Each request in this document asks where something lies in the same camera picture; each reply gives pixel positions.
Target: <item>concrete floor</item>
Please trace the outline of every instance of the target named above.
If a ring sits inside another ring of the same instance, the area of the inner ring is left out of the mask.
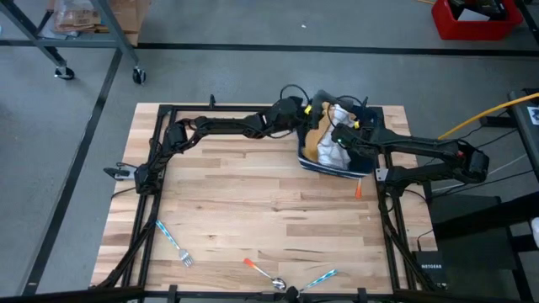
[[[34,22],[39,22],[45,1],[17,4]],[[21,37],[2,15],[0,26],[0,39]],[[141,40],[537,48],[525,27],[500,42],[442,41],[435,31],[429,4],[390,0],[156,1],[145,21]],[[4,172],[0,181],[0,221],[6,226],[0,229],[0,241],[7,244],[0,248],[0,296],[20,291],[113,51],[62,49],[61,54],[75,70],[76,80],[54,79],[52,64],[36,49],[0,47],[0,157],[5,159],[0,164]],[[538,60],[519,58],[201,50],[138,50],[137,54],[148,72],[147,84],[139,87],[132,82],[132,63],[124,58],[39,292],[88,287],[114,188],[114,181],[102,168],[121,159],[137,103],[207,102],[211,93],[218,103],[273,103],[280,88],[293,82],[309,93],[323,88],[333,93],[369,96],[371,104],[404,105],[412,133],[435,137],[473,114],[504,102],[510,90],[537,87],[539,69]],[[481,144],[504,132],[482,130],[469,141]],[[492,168],[525,153],[517,135],[485,150],[491,156]],[[523,159],[493,178],[529,168],[529,162]],[[526,175],[469,194],[511,199],[537,189],[535,178]],[[530,280],[539,285],[538,258],[536,253],[524,256]],[[467,274],[462,276],[463,284],[482,277],[500,277],[476,295],[515,295],[515,287],[504,278],[504,273],[469,270]]]

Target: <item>red box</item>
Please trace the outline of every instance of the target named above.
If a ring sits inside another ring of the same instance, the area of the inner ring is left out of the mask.
[[[502,0],[507,10],[504,21],[457,21],[449,7],[449,0],[438,0],[432,8],[436,28],[443,40],[502,40],[522,22],[522,15],[514,0]]]

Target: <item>yellow cable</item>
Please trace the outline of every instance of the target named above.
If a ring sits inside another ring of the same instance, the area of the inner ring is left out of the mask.
[[[455,131],[457,130],[460,130],[462,127],[466,126],[466,125],[469,125],[470,123],[472,123],[473,121],[481,118],[481,117],[484,117],[486,116],[487,114],[492,114],[493,112],[495,112],[496,110],[498,109],[502,109],[502,108],[506,108],[506,107],[509,107],[509,106],[512,106],[512,105],[515,105],[515,104],[519,104],[521,102],[524,102],[524,101],[528,101],[530,99],[533,99],[533,98],[538,98],[539,97],[539,93],[534,93],[534,94],[531,94],[529,96],[525,96],[525,97],[522,97],[522,98],[518,98],[516,100],[513,100],[513,101],[509,101],[509,102],[506,102],[504,104],[500,104],[498,106],[495,106],[491,109],[487,109],[485,111],[483,111],[481,114],[477,114],[475,116],[473,116],[472,118],[460,123],[459,125],[457,125],[456,127],[454,127],[452,130],[449,130],[448,132],[446,132],[444,135],[442,136],[439,136],[438,137],[438,140],[441,140],[441,139],[444,139],[446,138],[448,135],[454,133]]]

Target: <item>wooden tabletop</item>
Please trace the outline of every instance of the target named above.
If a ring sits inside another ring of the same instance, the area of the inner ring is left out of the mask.
[[[123,162],[146,161],[159,104],[138,104]],[[404,107],[383,106],[386,125],[409,135]],[[178,119],[240,118],[249,113],[180,112]],[[250,258],[272,276],[298,289],[336,268],[339,273],[309,292],[391,293],[382,224],[372,175],[357,180],[307,171],[297,160],[294,135],[274,140],[243,136],[207,136],[169,162],[159,220],[195,264],[186,268],[178,251],[156,229],[147,290],[273,291],[270,281],[243,263]],[[394,153],[394,165],[415,167],[415,156]],[[118,182],[115,191],[133,187]],[[419,186],[409,189],[423,194]],[[146,209],[152,199],[148,200]],[[101,282],[127,251],[138,195],[118,195],[110,205],[92,284]],[[401,198],[410,249],[417,236],[432,229],[425,202],[405,193]],[[424,250],[435,250],[432,233],[421,237]],[[403,261],[395,248],[401,287]],[[131,282],[137,281],[141,254]]]

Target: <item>caster wheel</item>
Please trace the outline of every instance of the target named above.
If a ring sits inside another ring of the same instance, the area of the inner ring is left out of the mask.
[[[133,68],[133,82],[143,84],[146,81],[146,72],[138,67]]]
[[[54,77],[63,80],[72,80],[75,77],[75,72],[69,67],[57,67],[54,71]]]

